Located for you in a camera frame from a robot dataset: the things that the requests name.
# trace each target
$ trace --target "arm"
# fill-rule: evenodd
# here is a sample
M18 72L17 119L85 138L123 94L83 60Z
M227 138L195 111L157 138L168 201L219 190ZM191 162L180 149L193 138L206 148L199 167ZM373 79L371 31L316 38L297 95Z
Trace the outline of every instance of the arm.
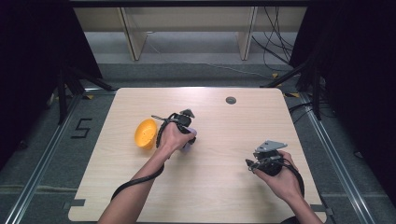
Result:
M289 153L281 150L279 150L279 153L296 168ZM300 223L323 223L304 199L297 178L288 168L283 167L281 172L276 176L269 176L258 169L254 170L254 173L267 183L278 198L289 205Z
M132 179L157 172L176 150L181 149L195 135L195 131L183 134L174 122L169 123L163 130L160 146ZM121 191L107 206L98 223L136 223L154 180Z

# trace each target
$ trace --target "orange bowl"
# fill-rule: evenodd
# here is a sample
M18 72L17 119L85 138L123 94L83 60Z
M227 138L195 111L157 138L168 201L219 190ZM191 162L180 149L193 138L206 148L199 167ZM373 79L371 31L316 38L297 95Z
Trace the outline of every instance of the orange bowl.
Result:
M157 124L154 119L145 119L134 132L134 141L138 147L152 149L157 135Z

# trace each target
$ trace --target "forearm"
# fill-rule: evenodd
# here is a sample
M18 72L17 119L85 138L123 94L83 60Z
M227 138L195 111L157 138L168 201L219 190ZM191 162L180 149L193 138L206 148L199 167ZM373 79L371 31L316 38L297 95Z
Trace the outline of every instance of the forearm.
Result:
M323 223L304 198L297 196L287 203L301 224Z
M157 149L146 164L132 177L152 175L163 166L170 154ZM135 223L143 209L154 179L122 190L108 205L98 223Z

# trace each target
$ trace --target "light wood tabletop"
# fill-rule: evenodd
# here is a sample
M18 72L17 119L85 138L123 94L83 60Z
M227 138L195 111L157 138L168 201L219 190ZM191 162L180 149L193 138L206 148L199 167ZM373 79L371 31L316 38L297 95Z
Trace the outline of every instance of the light wood tabletop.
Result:
M235 104L229 104L233 97ZM165 163L138 219L140 222L279 223L294 216L269 187L248 170L245 159L265 140L287 143L305 184L305 198L321 204L278 89L131 88L119 89L107 114L72 206L73 221L96 221L115 189L130 178L155 150L139 148L134 132L151 115L167 118L191 109L197 139L189 151L177 151ZM155 119L158 128L162 122ZM326 214L317 212L325 221Z

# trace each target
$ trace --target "person's right arm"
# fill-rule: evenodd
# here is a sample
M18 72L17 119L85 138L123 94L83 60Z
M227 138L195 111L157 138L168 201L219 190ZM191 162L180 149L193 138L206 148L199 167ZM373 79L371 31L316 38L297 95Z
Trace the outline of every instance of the person's right arm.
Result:
M286 159L286 164L291 163L291 165L297 169L289 153L281 150L279 150L279 153ZM278 198L289 205L300 223L323 223L304 199L296 176L288 168L283 167L276 176L267 175L265 172L258 169L255 169L254 173L267 183Z

